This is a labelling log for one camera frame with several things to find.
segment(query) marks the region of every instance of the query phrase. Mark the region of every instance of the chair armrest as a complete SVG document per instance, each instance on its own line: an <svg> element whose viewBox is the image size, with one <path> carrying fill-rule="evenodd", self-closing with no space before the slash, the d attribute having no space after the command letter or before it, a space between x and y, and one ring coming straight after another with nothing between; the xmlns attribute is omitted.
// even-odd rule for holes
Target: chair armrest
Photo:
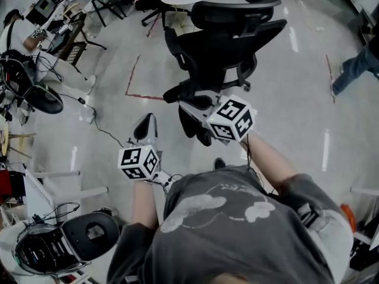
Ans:
<svg viewBox="0 0 379 284"><path fill-rule="evenodd" d="M182 54L182 48L178 41L178 36L173 28L169 28L165 32L165 39L167 47L170 53L176 58L179 66L182 70L187 70L187 65L185 64Z"/></svg>

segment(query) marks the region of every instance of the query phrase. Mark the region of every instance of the gray t-shirt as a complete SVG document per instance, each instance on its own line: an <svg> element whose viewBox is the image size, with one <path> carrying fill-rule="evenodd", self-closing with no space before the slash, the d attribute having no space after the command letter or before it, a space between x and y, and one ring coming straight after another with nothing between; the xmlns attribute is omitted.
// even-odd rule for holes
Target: gray t-shirt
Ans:
<svg viewBox="0 0 379 284"><path fill-rule="evenodd" d="M322 218L324 211L335 217ZM278 197L268 195L246 166L177 181L164 219L157 231L141 224L124 227L109 284L130 275L138 275L140 283L209 283L223 273L249 283L335 283L347 267L352 243L342 211L310 176L293 177ZM337 229L329 230L330 224ZM323 251L328 244L318 235L323 230L332 239L329 244L344 243ZM341 266L332 266L333 260Z"/></svg>

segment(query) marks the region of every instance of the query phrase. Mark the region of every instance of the person in jeans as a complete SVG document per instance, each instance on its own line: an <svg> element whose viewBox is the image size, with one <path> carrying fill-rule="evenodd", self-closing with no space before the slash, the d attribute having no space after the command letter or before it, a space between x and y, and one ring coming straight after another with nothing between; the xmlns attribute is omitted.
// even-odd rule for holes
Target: person in jeans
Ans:
<svg viewBox="0 0 379 284"><path fill-rule="evenodd" d="M363 26L364 34L377 35L378 24L374 28ZM341 93L355 79L358 79L366 70L376 75L379 72L379 37L374 37L355 58L345 61L342 65L342 74L332 84L332 95Z"/></svg>
<svg viewBox="0 0 379 284"><path fill-rule="evenodd" d="M241 142L255 171L226 166L170 188L159 225L151 182L134 183L108 284L334 284L349 265L353 234L341 209L257 134Z"/></svg>

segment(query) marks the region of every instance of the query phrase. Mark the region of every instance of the jeans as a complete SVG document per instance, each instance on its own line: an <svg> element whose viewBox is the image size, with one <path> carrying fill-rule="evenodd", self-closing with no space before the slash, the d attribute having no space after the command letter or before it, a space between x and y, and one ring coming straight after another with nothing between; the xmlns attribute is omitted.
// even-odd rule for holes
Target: jeans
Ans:
<svg viewBox="0 0 379 284"><path fill-rule="evenodd" d="M374 56L368 46L365 46L355 58L351 58L343 63L343 73L334 81L333 92L338 95L351 82L358 79L366 70L379 72L379 60Z"/></svg>

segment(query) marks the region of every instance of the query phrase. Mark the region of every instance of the orange object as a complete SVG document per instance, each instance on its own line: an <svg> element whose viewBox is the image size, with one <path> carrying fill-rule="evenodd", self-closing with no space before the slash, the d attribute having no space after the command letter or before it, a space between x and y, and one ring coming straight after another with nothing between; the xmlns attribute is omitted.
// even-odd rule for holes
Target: orange object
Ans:
<svg viewBox="0 0 379 284"><path fill-rule="evenodd" d="M345 213L345 215L348 217L351 230L353 231L353 233L355 233L356 232L355 216L352 210L350 209L350 206L347 204L342 204L341 209Z"/></svg>

